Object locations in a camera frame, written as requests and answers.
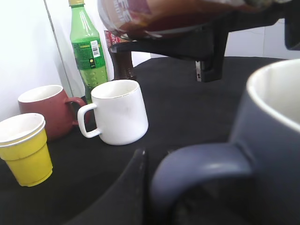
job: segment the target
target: red mug handle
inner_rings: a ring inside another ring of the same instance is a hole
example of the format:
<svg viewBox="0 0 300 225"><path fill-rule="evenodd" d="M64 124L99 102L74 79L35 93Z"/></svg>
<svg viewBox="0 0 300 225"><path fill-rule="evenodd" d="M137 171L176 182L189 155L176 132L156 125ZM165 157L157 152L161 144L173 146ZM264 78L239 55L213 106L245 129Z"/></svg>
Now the red mug handle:
<svg viewBox="0 0 300 225"><path fill-rule="evenodd" d="M79 97L68 97L65 100L65 103L71 103L71 102L77 103L80 107L86 105L86 103ZM90 121L90 112L87 112L85 114L85 122L88 123L89 121ZM78 126L78 120L73 121L73 126Z"/></svg>

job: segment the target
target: bottle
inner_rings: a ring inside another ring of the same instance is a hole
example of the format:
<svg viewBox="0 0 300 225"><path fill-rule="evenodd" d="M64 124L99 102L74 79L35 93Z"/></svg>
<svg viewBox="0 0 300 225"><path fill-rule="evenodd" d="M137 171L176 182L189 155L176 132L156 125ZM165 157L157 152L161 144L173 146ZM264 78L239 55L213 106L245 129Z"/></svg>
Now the bottle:
<svg viewBox="0 0 300 225"><path fill-rule="evenodd" d="M113 70L114 70L114 80L135 80L136 76L133 72L131 52L111 52L110 47L112 45L128 42L120 37L115 36L110 31L105 30L106 44L108 52L112 58Z"/></svg>
<svg viewBox="0 0 300 225"><path fill-rule="evenodd" d="M70 39L85 97L91 103L90 92L108 81L100 36L84 9L84 0L69 0L69 5L72 8Z"/></svg>

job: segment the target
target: mug handle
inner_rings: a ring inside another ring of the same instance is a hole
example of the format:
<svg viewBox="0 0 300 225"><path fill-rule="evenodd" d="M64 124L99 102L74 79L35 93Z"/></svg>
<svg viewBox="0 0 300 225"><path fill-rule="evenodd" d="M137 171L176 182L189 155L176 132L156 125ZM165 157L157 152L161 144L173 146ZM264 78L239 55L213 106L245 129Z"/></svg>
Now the mug handle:
<svg viewBox="0 0 300 225"><path fill-rule="evenodd" d="M83 136L85 136L87 138L92 138L92 137L95 137L95 136L101 134L101 131L99 130L99 128L92 130L90 132L87 132L85 129L85 124L84 124L85 113L89 110L96 109L96 108L97 108L97 105L95 103L91 103L91 104L81 107L77 113L79 129L80 129L81 133L83 134Z"/></svg>
<svg viewBox="0 0 300 225"><path fill-rule="evenodd" d="M65 103L77 103L80 107L83 107L86 105L86 103L79 97L68 97L66 100L65 100ZM90 113L88 112L85 116L85 122L88 123L90 121ZM74 120L73 121L73 126L78 126L79 123L77 120Z"/></svg>
<svg viewBox="0 0 300 225"><path fill-rule="evenodd" d="M241 149L229 143L194 145L168 155L157 168L150 186L154 211L160 219L190 188L209 180L253 175Z"/></svg>

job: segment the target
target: blue-gray mug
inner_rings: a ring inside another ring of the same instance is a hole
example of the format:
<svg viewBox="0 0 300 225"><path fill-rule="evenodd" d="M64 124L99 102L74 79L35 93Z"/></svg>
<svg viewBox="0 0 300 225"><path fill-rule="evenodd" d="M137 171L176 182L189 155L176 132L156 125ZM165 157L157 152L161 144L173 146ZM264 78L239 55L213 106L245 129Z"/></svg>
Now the blue-gray mug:
<svg viewBox="0 0 300 225"><path fill-rule="evenodd" d="M257 221L300 224L300 60L274 63L250 76L228 143L168 155L153 177L152 203L163 216L196 185L245 177L254 180L248 210Z"/></svg>

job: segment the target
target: yellow plastic cup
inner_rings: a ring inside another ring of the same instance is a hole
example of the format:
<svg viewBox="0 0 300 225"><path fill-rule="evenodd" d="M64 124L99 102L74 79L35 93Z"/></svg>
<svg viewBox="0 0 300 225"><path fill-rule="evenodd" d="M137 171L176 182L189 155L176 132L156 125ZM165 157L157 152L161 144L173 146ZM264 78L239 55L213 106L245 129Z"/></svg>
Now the yellow plastic cup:
<svg viewBox="0 0 300 225"><path fill-rule="evenodd" d="M0 158L5 160L21 186L40 184L52 174L46 142L45 119L38 113L0 122Z"/></svg>

